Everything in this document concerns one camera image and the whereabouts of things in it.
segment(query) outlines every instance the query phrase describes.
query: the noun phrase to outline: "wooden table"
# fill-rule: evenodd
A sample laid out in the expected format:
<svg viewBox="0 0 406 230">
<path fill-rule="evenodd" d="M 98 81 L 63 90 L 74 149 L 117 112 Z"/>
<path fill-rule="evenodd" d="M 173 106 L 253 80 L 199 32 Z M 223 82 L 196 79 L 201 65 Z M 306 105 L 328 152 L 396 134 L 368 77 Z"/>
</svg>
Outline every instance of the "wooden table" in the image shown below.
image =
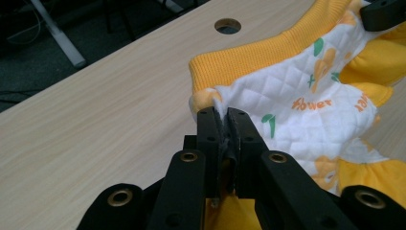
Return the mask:
<svg viewBox="0 0 406 230">
<path fill-rule="evenodd" d="M 117 183 L 145 188 L 195 134 L 188 62 L 292 26 L 312 1 L 213 0 L 0 114 L 0 228 L 75 229 Z M 236 34 L 214 23 L 238 20 Z M 406 82 L 366 136 L 406 160 Z"/>
</svg>

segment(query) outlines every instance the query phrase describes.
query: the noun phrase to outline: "black clamp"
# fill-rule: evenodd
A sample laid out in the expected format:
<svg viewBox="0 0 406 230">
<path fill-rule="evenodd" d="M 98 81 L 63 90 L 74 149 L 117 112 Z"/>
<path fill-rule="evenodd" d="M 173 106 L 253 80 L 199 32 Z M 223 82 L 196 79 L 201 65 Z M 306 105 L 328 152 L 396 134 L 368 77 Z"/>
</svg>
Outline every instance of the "black clamp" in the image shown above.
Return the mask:
<svg viewBox="0 0 406 230">
<path fill-rule="evenodd" d="M 406 210 L 388 196 L 365 186 L 332 195 L 292 156 L 269 150 L 247 113 L 229 108 L 221 120 L 209 107 L 198 112 L 197 135 L 185 136 L 163 179 L 145 190 L 127 184 L 106 189 L 78 230 L 204 229 L 205 201 L 221 200 L 224 187 L 255 200 L 262 229 L 406 227 Z"/>
<path fill-rule="evenodd" d="M 406 0 L 376 0 L 361 8 L 366 31 L 385 31 L 406 21 Z"/>
</svg>

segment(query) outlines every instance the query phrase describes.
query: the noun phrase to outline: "quilted pattern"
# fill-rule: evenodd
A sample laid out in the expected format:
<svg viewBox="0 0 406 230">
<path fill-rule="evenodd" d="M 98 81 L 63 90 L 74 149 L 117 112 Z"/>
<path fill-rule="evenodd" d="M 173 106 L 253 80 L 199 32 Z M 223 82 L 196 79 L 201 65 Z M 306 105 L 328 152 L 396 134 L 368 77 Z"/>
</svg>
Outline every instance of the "quilted pattern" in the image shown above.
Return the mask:
<svg viewBox="0 0 406 230">
<path fill-rule="evenodd" d="M 345 20 L 301 54 L 216 86 L 214 105 L 246 111 L 271 150 L 291 154 L 324 189 L 336 193 L 337 161 L 373 123 L 376 107 L 342 84 L 343 67 L 377 37 L 348 11 Z"/>
</svg>

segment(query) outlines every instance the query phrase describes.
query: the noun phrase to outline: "cloth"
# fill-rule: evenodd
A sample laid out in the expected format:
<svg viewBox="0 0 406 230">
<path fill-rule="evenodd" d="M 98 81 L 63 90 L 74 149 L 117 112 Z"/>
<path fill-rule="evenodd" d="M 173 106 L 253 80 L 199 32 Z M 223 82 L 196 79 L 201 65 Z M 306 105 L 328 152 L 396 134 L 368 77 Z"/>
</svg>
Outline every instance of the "cloth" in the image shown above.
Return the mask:
<svg viewBox="0 0 406 230">
<path fill-rule="evenodd" d="M 227 107 L 244 110 L 268 148 L 294 156 L 321 188 L 339 195 L 363 184 L 406 207 L 406 176 L 399 176 L 406 164 L 358 138 L 379 120 L 377 106 L 393 93 L 387 85 L 406 75 L 406 23 L 365 32 L 358 18 L 362 4 L 319 0 L 276 37 L 195 57 L 191 110 L 214 105 L 221 116 Z M 372 71 L 371 64 L 383 59 L 375 53 L 388 47 L 387 71 Z M 222 214 L 208 218 L 211 229 L 236 229 L 226 218 L 238 210 L 254 213 L 249 201 L 220 205 Z M 259 229 L 247 219 L 250 227 L 240 229 Z M 235 226 L 247 219 L 235 219 Z"/>
</svg>

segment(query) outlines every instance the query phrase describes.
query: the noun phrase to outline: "dark floor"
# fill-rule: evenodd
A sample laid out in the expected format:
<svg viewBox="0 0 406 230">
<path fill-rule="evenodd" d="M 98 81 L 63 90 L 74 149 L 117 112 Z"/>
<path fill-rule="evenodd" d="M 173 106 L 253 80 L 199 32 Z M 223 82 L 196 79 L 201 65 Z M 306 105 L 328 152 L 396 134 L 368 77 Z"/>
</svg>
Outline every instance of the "dark floor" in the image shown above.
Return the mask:
<svg viewBox="0 0 406 230">
<path fill-rule="evenodd" d="M 179 16 L 162 8 L 156 0 L 125 1 L 125 13 L 136 38 Z M 172 1 L 176 9 L 193 4 L 192 0 Z M 43 4 L 87 64 L 132 42 L 118 11 L 110 13 L 113 32 L 107 33 L 102 0 L 44 0 Z M 78 71 L 56 44 L 42 18 L 38 18 L 28 6 L 7 14 L 0 12 L 0 112 Z"/>
</svg>

